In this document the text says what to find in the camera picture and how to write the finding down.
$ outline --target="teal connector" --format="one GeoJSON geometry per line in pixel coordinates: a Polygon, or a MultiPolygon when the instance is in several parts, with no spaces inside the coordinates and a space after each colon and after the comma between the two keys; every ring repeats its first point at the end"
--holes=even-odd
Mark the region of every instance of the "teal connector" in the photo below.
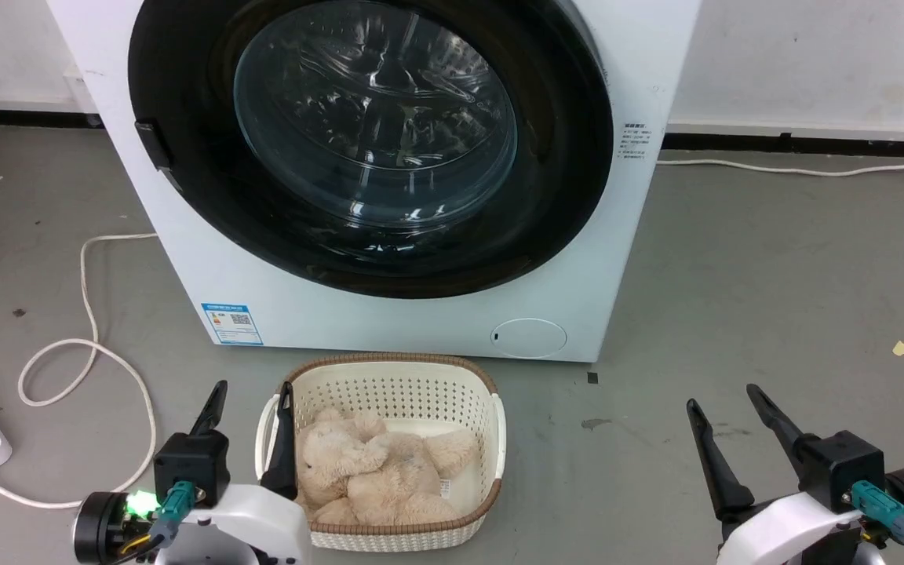
{"type": "Polygon", "coordinates": [[[904,504],[867,480],[858,480],[850,489],[853,508],[875,522],[883,523],[892,537],[904,544],[904,504]]]}
{"type": "Polygon", "coordinates": [[[162,536],[162,542],[157,547],[165,548],[173,543],[173,539],[180,530],[180,523],[183,523],[191,510],[194,510],[196,502],[197,494],[194,491],[194,483],[189,480],[179,480],[173,485],[173,489],[169,489],[155,522],[148,529],[148,535],[153,538],[162,536]]]}

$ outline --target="plush toy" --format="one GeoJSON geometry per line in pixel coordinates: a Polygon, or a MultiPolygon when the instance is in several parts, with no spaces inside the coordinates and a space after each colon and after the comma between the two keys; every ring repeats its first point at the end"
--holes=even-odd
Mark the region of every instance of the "plush toy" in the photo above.
{"type": "Polygon", "coordinates": [[[441,498],[440,479],[458,475],[479,448],[469,430],[421,439],[389,432],[369,441],[388,454],[377,471],[348,479],[348,496],[324,505],[313,516],[322,523],[398,526],[444,522],[459,512],[441,498]]]}
{"type": "Polygon", "coordinates": [[[295,441],[299,501],[306,515],[344,497],[349,476],[377,471],[383,465],[387,450],[372,439],[385,432],[385,423],[373,414],[345,418],[334,408],[316,414],[295,441]]]}

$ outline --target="white wall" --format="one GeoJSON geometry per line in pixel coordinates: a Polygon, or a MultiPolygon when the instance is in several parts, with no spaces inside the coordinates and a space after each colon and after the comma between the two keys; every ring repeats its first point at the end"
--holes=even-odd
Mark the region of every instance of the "white wall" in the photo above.
{"type": "Polygon", "coordinates": [[[704,0],[671,121],[904,139],[904,0],[704,0]]]}
{"type": "MultiPolygon", "coordinates": [[[[44,0],[0,0],[0,108],[88,111],[70,67],[44,0]]],[[[703,0],[669,131],[904,139],[904,0],[703,0]]]]}
{"type": "Polygon", "coordinates": [[[80,111],[71,65],[44,0],[0,0],[0,110],[80,111]]]}

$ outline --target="yellow wire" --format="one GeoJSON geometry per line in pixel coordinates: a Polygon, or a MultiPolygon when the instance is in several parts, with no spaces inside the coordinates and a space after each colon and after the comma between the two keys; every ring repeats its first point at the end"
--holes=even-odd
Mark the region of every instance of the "yellow wire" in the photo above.
{"type": "Polygon", "coordinates": [[[146,534],[144,536],[136,537],[132,541],[129,541],[128,543],[125,543],[124,545],[121,546],[121,555],[128,553],[128,551],[130,549],[136,548],[137,546],[140,546],[141,544],[144,544],[147,541],[148,541],[148,534],[146,534]]]}

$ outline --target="gray floor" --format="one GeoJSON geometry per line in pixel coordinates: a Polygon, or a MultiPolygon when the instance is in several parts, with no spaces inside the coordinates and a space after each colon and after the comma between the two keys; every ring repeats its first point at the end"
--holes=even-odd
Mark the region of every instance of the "gray floor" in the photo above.
{"type": "MultiPolygon", "coordinates": [[[[894,162],[728,158],[826,170],[894,162]]],[[[139,464],[144,409],[114,363],[98,362],[48,408],[23,405],[15,388],[44,344],[89,336],[78,289],[83,241],[144,230],[148,219],[104,133],[0,128],[0,426],[14,448],[0,483],[11,489],[74,500],[110,489],[139,464]]],[[[322,353],[213,346],[155,240],[104,244],[91,254],[89,276],[104,343],[143,373],[161,437],[189,426],[211,384],[229,379],[229,466],[252,482],[258,410],[288,370],[322,353]]],[[[696,397],[720,422],[725,454],[760,500],[796,480],[751,411],[749,382],[805,429],[849,428],[901,468],[904,357],[892,354],[900,339],[904,173],[660,169],[602,360],[480,361],[502,390],[510,434],[505,489],[477,536],[429,555],[321,551],[316,562],[712,562],[718,526],[685,401],[696,397]],[[589,370],[598,385],[588,384],[589,370]],[[581,426],[593,418],[611,422],[581,426]]],[[[60,390],[85,357],[79,349],[51,357],[32,396],[60,390]]],[[[151,476],[140,485],[151,487],[151,476]]],[[[73,514],[0,497],[0,563],[72,563],[73,514]]],[[[904,564],[904,549],[887,555],[904,564]]]]}

